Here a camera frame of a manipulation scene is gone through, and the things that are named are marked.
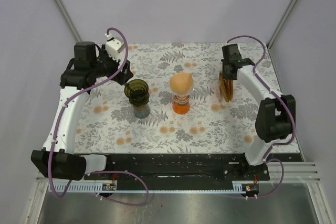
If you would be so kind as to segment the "clear glass dripper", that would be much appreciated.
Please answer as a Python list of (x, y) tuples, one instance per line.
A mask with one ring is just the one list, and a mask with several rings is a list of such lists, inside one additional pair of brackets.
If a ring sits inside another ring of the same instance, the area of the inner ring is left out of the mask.
[(172, 93), (172, 101), (180, 104), (185, 104), (189, 102), (192, 94), (194, 92), (194, 85), (192, 85), (184, 94), (178, 94), (176, 92)]

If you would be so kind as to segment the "glass beaker with coffee grounds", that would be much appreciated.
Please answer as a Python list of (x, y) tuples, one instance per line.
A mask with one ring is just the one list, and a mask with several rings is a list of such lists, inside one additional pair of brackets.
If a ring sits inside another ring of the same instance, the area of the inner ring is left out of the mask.
[(150, 106), (148, 104), (142, 106), (133, 106), (134, 108), (134, 116), (138, 119), (144, 119), (148, 117), (151, 113)]

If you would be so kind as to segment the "brown paper coffee filter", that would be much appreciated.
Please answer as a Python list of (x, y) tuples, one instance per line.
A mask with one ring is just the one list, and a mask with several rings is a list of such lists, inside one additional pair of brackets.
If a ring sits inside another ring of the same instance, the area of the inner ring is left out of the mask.
[(194, 80), (191, 73), (180, 71), (170, 78), (170, 89), (177, 94), (186, 94), (193, 86)]

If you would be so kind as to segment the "green glass dripper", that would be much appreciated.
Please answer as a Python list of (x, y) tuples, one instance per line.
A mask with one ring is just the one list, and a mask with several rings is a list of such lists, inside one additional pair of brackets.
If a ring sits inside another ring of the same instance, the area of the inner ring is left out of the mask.
[(141, 107), (149, 102), (149, 86), (141, 79), (134, 79), (125, 84), (124, 94), (135, 107)]

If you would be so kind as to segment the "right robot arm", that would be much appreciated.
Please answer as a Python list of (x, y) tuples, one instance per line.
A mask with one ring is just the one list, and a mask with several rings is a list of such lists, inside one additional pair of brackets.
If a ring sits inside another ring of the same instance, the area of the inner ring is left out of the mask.
[(257, 138), (245, 153), (244, 164), (239, 166), (243, 179), (250, 180), (258, 173), (258, 165), (266, 161), (274, 145), (287, 145), (295, 138), (296, 100), (273, 89), (257, 72), (256, 64), (242, 58), (237, 44), (222, 47), (225, 81), (237, 80), (255, 98), (259, 109), (255, 122)]

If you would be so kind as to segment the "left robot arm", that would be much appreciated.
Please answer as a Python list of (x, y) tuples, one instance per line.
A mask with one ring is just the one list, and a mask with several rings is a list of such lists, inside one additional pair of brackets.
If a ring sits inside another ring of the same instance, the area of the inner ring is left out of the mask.
[(102, 154), (79, 156), (75, 152), (75, 137), (82, 109), (98, 78), (125, 84), (133, 77), (130, 63), (120, 66), (119, 53), (125, 48), (120, 38), (111, 38), (101, 47), (94, 42), (78, 42), (60, 78), (60, 98), (50, 133), (41, 150), (34, 150), (31, 161), (44, 177), (81, 180), (96, 172), (102, 179), (114, 173), (113, 165)]

